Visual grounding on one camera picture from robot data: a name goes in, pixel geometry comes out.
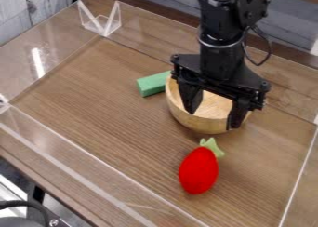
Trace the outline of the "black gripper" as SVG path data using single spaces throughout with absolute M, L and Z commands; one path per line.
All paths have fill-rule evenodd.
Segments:
M 204 101 L 204 92 L 212 92 L 233 101 L 228 129 L 240 128 L 249 111 L 262 110 L 270 82 L 248 66 L 246 45 L 201 44 L 200 54 L 171 56 L 171 78 L 180 86 L 185 109 L 194 114 Z

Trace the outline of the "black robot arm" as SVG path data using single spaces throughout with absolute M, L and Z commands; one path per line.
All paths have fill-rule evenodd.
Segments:
M 198 54 L 171 56 L 171 78 L 177 81 L 186 111 L 194 114 L 206 91 L 233 101 L 228 115 L 229 129 L 241 127 L 248 113 L 265 106 L 270 82 L 248 66 L 250 31 L 268 16 L 270 0 L 198 0 L 201 24 Z

